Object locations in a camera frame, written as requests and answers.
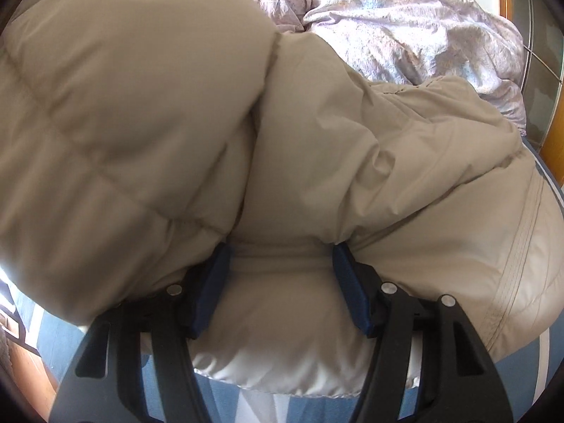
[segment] puffer jacket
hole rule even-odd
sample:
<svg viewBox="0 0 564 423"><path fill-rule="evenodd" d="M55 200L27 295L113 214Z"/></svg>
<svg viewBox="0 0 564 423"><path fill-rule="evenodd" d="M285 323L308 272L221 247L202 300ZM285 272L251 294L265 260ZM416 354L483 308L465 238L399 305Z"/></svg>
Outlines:
<svg viewBox="0 0 564 423"><path fill-rule="evenodd" d="M24 0L0 104L10 278L87 324L227 241L190 345L218 380L358 393L372 341L332 273L342 241L413 295L453 294L496 360L564 306L564 221L514 125L460 78L369 83L252 0Z"/></svg>

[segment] silver screw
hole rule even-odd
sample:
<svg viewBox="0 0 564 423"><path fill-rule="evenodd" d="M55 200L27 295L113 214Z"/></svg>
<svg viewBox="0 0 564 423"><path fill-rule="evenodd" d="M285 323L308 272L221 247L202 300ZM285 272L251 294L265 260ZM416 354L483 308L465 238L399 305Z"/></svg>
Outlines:
<svg viewBox="0 0 564 423"><path fill-rule="evenodd" d="M451 296L450 294L445 294L444 296L442 296L441 302L447 307L454 307L456 305L456 299L453 298L453 296Z"/></svg>
<svg viewBox="0 0 564 423"><path fill-rule="evenodd" d="M382 291L385 292L386 294L394 294L398 290L398 287L393 283L390 283L389 281L382 283L381 288Z"/></svg>
<svg viewBox="0 0 564 423"><path fill-rule="evenodd" d="M166 288L166 292L170 295L179 295L182 292L182 286L170 285L168 288Z"/></svg>

